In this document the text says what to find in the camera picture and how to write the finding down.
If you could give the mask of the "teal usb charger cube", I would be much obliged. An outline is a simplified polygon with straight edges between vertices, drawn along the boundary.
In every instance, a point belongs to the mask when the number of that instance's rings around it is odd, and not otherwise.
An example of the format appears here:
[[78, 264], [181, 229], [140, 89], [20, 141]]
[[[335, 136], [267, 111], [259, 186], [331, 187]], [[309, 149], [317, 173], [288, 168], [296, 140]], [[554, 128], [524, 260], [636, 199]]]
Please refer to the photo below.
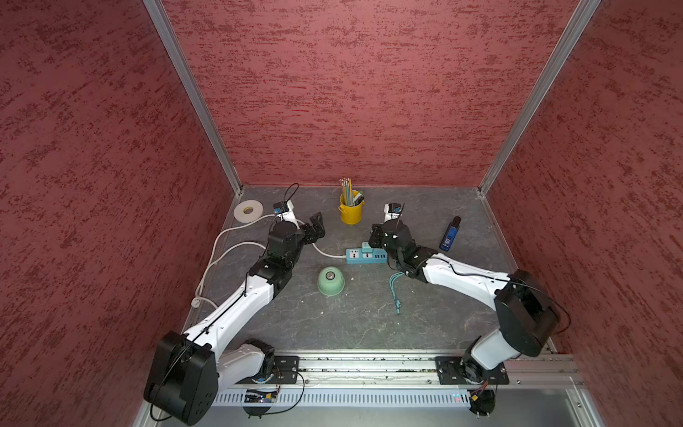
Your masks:
[[368, 242], [362, 243], [361, 252], [363, 254], [372, 254], [373, 250], [374, 250], [373, 247], [371, 247]]

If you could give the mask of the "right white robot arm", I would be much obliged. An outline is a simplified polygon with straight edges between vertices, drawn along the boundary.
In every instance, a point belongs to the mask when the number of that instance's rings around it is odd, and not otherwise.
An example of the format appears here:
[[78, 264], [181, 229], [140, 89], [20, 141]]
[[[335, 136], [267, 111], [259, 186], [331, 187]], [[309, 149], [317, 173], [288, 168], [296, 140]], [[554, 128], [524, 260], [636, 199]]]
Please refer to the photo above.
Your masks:
[[369, 245], [385, 250], [396, 270], [410, 279], [466, 295], [496, 313], [497, 329], [475, 340], [462, 355], [461, 376], [470, 384], [487, 382], [509, 359], [539, 356], [560, 326], [563, 309], [524, 270], [491, 272], [455, 261], [417, 244], [398, 218], [375, 224]]

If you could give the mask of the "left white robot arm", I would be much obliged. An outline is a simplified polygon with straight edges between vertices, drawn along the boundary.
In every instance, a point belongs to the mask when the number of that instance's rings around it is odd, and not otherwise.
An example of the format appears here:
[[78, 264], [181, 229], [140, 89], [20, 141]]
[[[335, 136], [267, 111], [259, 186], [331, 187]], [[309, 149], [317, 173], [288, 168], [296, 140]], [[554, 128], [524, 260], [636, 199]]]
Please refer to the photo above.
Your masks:
[[232, 339], [293, 277], [302, 249], [325, 236], [323, 215], [298, 224], [292, 212], [274, 223], [264, 254], [238, 290], [206, 318], [179, 334], [169, 332], [154, 355], [143, 398], [167, 418], [192, 426], [218, 393], [252, 377], [270, 378], [274, 350], [259, 340], [227, 352]]

